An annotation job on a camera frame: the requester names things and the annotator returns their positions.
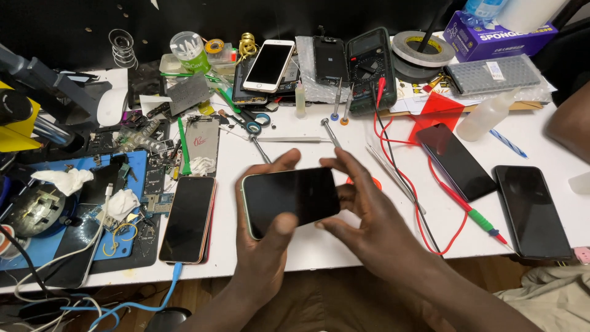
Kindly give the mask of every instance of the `cotton swab container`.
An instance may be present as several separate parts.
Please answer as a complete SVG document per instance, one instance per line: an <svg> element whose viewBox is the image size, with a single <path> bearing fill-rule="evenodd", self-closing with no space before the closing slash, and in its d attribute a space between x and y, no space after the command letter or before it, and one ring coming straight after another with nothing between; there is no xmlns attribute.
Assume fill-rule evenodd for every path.
<svg viewBox="0 0 590 332"><path fill-rule="evenodd" d="M182 31L170 40L172 54L190 73L202 71L207 74L211 69L201 36L195 32Z"/></svg>

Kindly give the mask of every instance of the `black wall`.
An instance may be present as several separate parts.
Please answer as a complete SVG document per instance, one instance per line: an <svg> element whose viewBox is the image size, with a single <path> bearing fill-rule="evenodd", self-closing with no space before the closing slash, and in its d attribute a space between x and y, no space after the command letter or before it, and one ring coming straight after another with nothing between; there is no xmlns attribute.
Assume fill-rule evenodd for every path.
<svg viewBox="0 0 590 332"><path fill-rule="evenodd" d="M326 35L345 41L379 26L387 27L390 34L426 30L443 2L158 0L157 10L150 0L0 0L0 44L28 59L36 56L50 67L112 68L115 65L107 36L114 28L131 33L142 63L170 53L170 39L185 30L207 39L220 38L235 47L244 32L254 34L262 44L269 38L315 35L318 25L325 27ZM454 1L439 30L465 2Z"/></svg>

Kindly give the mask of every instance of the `green spudger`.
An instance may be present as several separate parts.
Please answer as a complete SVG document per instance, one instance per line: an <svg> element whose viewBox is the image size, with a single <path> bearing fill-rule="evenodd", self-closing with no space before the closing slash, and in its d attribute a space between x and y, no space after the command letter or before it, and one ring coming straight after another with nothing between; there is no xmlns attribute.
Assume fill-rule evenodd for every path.
<svg viewBox="0 0 590 332"><path fill-rule="evenodd" d="M188 148L186 147L186 138L184 137L184 128L182 127L182 119L181 118L178 118L178 132L181 136L182 157L185 160L185 164L182 167L181 174L182 175L192 174L191 161L189 160L189 156L188 156Z"/></svg>

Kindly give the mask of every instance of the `repair workbench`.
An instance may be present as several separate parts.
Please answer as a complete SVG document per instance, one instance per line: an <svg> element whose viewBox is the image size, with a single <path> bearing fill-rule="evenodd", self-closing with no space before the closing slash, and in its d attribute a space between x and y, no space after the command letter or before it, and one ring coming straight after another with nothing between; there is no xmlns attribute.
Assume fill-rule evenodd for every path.
<svg viewBox="0 0 590 332"><path fill-rule="evenodd" d="M124 87L127 84L127 71L115 69L100 71L101 79L108 80L113 88ZM222 99L214 95L214 103L224 104ZM224 109L231 112L230 107L214 104L215 110ZM589 246L590 223L584 209L579 207L590 204L590 196L580 196L569 188L568 179L584 172L588 172L587 164L566 151L556 143L548 140L542 134L545 123L555 111L554 104L545 106L542 110L512 111L510 116L500 123L496 129L510 137L518 147L524 150L529 159L526 160L502 142L487 135L480 141L462 143L471 152L482 167L491 173L496 165L528 165L541 169L545 175L549 190L557 207L563 228L568 236L572 248ZM328 137L321 126L323 118L329 118L333 105L312 105L307 109L307 119L295 117L295 107L281 106L278 111L268 113L271 123L276 129L266 127L260 137L279 136L321 136ZM406 140L414 125L414 121L405 116L394 119L388 129L391 139ZM373 116L362 118L352 117L347 126L339 122L330 121L330 127L342 144L342 148L352 153L378 179L383 192L394 202L408 227L422 242L416 224L414 206L403 192L389 179L381 167L366 151L367 143L371 144L382 155L379 140L373 132ZM237 133L245 132L235 127ZM178 133L176 126L171 126L170 138ZM310 168L319 165L321 157L334 157L334 146L331 142L314 143L260 143L266 154L276 159L291 148L301 151L301 161L297 168ZM444 249L457 231L464 216L464 211L447 196L434 181L428 169L427 156L420 147L402 144L392 144L396 163L412 180L416 186L420 204L426 211L425 218L432 231L432 235L439 247ZM203 265L187 265L184 267L181 279L210 278L232 275L236 265L235 231L236 231L236 203L234 183L236 179L253 164L262 164L263 159L255 145L235 135L221 132L217 161L217 196L211 229L211 247L209 260ZM333 171L337 185L346 181L347 175ZM165 187L171 183L166 180ZM506 238L510 236L508 226L496 193L491 193L471 204L475 209L499 229ZM348 223L358 226L360 220L348 211L340 213L339 217ZM167 219L162 218L160 227L159 246L162 244ZM461 258L479 255L499 255L510 253L496 239L468 220L465 228L454 242L445 258ZM338 268L343 266L360 265L359 260L330 233L316 229L312 224L298 227L289 245L287 271ZM137 282L156 282L170 280L173 267L156 261L152 266L127 269L122 271L93 274L88 276L86 287L131 284ZM36 284L24 285L22 291L38 289ZM14 287L0 288L0 292L12 292Z"/></svg>

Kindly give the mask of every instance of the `sponge box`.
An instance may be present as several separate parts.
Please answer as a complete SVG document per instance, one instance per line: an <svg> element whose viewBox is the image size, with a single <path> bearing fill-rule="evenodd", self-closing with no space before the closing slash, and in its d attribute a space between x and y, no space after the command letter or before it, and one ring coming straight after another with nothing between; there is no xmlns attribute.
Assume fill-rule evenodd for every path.
<svg viewBox="0 0 590 332"><path fill-rule="evenodd" d="M459 13L455 12L443 34L455 49L459 62L521 54L534 56L558 33L550 23L530 34L510 31L494 24L495 20L485 28L470 28L461 22Z"/></svg>

